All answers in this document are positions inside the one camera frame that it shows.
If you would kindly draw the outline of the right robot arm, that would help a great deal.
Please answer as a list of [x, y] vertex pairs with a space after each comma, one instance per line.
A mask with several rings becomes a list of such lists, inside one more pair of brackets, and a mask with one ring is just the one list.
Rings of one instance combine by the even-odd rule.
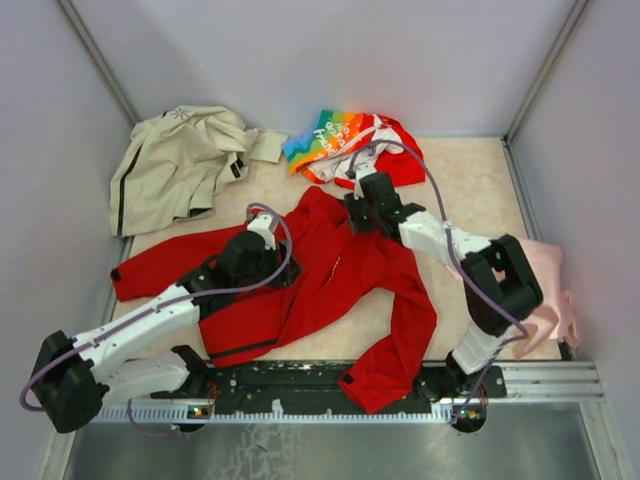
[[521, 243], [508, 234], [497, 239], [471, 234], [421, 205], [404, 204], [386, 173], [366, 167], [351, 176], [354, 192], [344, 202], [354, 232], [377, 231], [461, 276], [471, 322], [448, 355], [446, 380], [454, 393], [470, 395], [482, 383], [481, 369], [543, 302]]

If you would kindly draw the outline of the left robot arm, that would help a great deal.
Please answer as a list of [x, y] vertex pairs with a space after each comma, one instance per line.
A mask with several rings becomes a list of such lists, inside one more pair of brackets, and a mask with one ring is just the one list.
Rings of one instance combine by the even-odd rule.
[[205, 360], [188, 345], [154, 357], [134, 354], [225, 312], [263, 286], [284, 287], [297, 275], [293, 241], [243, 230], [221, 254], [120, 319], [68, 336], [58, 330], [41, 344], [27, 390], [55, 430], [74, 432], [102, 409], [138, 397], [188, 398], [208, 384]]

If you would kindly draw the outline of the red jacket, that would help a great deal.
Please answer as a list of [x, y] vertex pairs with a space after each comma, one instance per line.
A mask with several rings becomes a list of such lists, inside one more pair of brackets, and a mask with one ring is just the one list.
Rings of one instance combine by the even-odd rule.
[[202, 320], [205, 358], [217, 367], [254, 360], [329, 326], [381, 288], [394, 295], [390, 332], [339, 385], [368, 414], [407, 395], [437, 326], [414, 253], [379, 233], [353, 234], [340, 201], [316, 186], [285, 222], [301, 275], [287, 288], [263, 287]]

